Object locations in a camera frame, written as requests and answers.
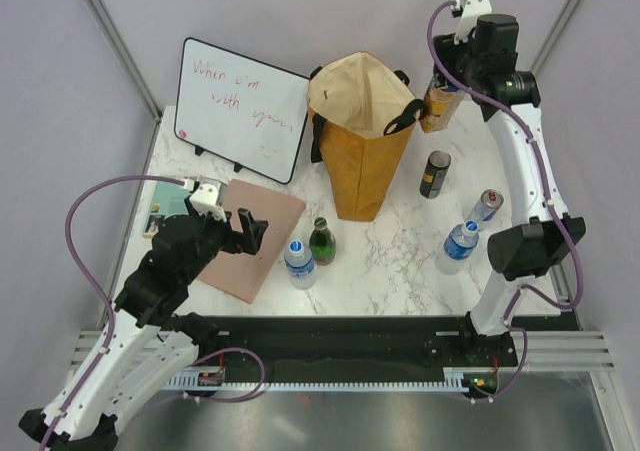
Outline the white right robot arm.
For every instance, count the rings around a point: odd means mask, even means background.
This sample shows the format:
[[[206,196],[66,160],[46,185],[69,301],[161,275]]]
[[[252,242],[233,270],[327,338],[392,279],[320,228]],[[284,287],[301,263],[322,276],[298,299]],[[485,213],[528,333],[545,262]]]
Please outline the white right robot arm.
[[[576,245],[586,224],[571,216],[557,189],[542,133],[536,79],[532,72],[516,68],[518,33],[515,17],[483,14],[472,24],[465,43],[456,42],[452,34],[427,35],[437,72],[479,105],[501,155],[511,202],[510,228],[487,241],[492,273],[469,313],[474,330],[457,342],[460,357],[473,365],[493,354],[491,337],[509,329],[519,292],[534,291],[535,279],[565,258],[574,265],[576,292],[556,308],[576,307],[584,293]]]

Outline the black drink can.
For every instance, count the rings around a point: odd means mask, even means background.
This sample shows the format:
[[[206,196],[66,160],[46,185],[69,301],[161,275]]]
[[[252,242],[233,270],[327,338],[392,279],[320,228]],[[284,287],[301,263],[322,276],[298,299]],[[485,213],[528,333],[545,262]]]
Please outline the black drink can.
[[[419,192],[423,197],[434,199],[440,194],[450,165],[449,153],[435,150],[428,156],[419,186]]]

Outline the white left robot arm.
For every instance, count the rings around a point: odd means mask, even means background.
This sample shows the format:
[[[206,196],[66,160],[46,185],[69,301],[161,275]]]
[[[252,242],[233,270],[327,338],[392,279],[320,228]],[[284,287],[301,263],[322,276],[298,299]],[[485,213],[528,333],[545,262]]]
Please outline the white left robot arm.
[[[255,255],[268,224],[239,209],[241,230],[222,209],[165,220],[126,279],[101,339],[72,381],[43,408],[28,410],[20,429],[46,450],[112,450],[141,407],[178,371],[219,353],[212,327],[195,313],[175,316],[189,285],[217,257]]]

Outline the blue white drink carton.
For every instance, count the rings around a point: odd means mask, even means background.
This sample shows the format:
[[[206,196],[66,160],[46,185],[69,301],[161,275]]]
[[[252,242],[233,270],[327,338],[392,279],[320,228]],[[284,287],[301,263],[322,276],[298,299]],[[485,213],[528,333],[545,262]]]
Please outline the blue white drink carton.
[[[420,121],[423,132],[444,130],[463,98],[464,93],[455,86],[437,86],[431,83],[424,95],[426,112]]]

